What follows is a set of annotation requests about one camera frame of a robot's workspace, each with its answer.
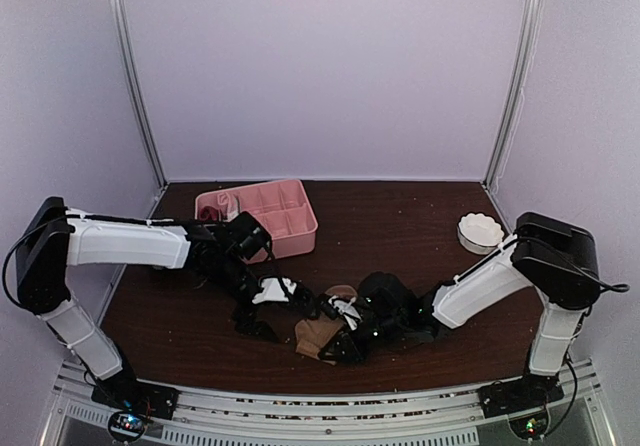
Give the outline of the left aluminium frame post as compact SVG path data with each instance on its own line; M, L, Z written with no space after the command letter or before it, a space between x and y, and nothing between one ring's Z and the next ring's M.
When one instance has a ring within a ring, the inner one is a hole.
M124 77L131 106L139 131L143 150L151 167L154 180L159 188L164 188L167 178L161 164L159 151L153 137L147 108L141 89L136 67L134 50L127 21L125 0L109 0L119 44L120 56L124 68Z

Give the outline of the pink patterned sock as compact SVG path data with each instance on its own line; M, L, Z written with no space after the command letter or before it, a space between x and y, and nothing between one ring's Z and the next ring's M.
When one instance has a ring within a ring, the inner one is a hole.
M231 221L241 212L241 199L236 192L220 192L216 197L218 217L221 221Z

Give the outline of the dark red rolled sock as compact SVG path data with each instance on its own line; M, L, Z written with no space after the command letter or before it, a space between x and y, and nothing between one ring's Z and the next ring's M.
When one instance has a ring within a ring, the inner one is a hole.
M199 219L202 221L224 221L225 212L214 206L204 206L199 211Z

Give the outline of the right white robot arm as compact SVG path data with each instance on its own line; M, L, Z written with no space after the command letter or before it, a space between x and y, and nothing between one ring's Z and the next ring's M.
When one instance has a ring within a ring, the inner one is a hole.
M534 212L522 214L514 233L465 272L423 296L397 276L374 272L348 302L326 302L345 326L318 353L322 360L363 361L374 344L400 337L433 342L479 312L528 287L545 297L528 355L527 374L513 385L519 406L535 406L551 390L582 317L601 295L595 240L577 226Z

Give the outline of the white scalloped bowl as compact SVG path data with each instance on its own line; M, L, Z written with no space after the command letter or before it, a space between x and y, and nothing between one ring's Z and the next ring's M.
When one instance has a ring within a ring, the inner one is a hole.
M458 221L457 237L468 252L486 256L503 241L505 233L493 217L483 213L468 213Z

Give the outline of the tan ribbed sock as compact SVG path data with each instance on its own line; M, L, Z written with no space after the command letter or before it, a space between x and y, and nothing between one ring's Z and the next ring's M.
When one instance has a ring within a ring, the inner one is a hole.
M325 291L331 298L337 296L341 300L349 301L357 296L357 291L349 285L334 285ZM294 330L296 336L296 353L318 360L318 353L344 327L343 319L330 319L321 313L318 319L304 319L299 321Z

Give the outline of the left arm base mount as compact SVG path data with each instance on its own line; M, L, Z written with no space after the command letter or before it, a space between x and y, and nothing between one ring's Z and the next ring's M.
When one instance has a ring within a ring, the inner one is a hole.
M99 385L93 387L91 394L93 402L114 409L107 419L107 431L120 443L141 439L156 419L172 419L178 398L175 388L145 382L139 383L128 398Z

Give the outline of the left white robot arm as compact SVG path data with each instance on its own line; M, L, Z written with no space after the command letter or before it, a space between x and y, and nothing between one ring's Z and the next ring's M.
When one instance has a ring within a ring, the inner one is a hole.
M192 270L220 284L247 311L268 300L286 301L282 278L263 286L248 260L271 255L272 239L248 212L230 221L136 219L91 214L47 198L22 236L6 253L1 269L16 268L16 285L4 290L19 308L44 321L105 382L106 395L123 410L137 408L144 390L125 370L125 358L96 325L66 284L70 266L115 264Z

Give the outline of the right aluminium frame post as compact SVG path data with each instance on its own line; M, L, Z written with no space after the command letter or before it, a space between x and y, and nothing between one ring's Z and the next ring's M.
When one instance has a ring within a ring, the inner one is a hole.
M489 192L497 190L503 164L506 161L510 142L516 128L519 108L523 101L524 86L534 55L539 28L542 0L525 0L518 45L507 90L498 133L489 160L483 184Z

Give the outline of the pink divided organizer tray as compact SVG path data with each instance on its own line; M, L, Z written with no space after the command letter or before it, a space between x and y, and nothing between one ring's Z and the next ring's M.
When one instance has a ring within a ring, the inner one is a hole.
M302 182L278 180L204 192L195 199L194 213L216 205L220 192L236 192L242 212L250 213L272 237L276 258L312 252L316 246L318 222Z

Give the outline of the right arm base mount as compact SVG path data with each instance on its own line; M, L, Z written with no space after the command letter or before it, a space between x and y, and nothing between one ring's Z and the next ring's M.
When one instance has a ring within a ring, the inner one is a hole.
M556 377L524 375L495 381L478 391L486 419L505 416L511 432L526 441L541 440L551 429L548 406L564 398Z

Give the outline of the aluminium frame post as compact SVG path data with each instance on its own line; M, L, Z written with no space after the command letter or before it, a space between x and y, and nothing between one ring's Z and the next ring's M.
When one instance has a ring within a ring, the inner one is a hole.
M539 28L542 0L525 0L518 45L507 90L498 133L489 160L483 184L489 192L497 190L503 164L506 161L510 142L516 128L519 108L523 101L524 86L534 55Z
M147 108L141 89L136 67L134 50L127 21L125 0L109 0L119 44L120 56L124 68L124 77L131 106L139 131L143 150L151 167L154 180L159 188L164 188L167 178L161 164L159 151L153 137Z

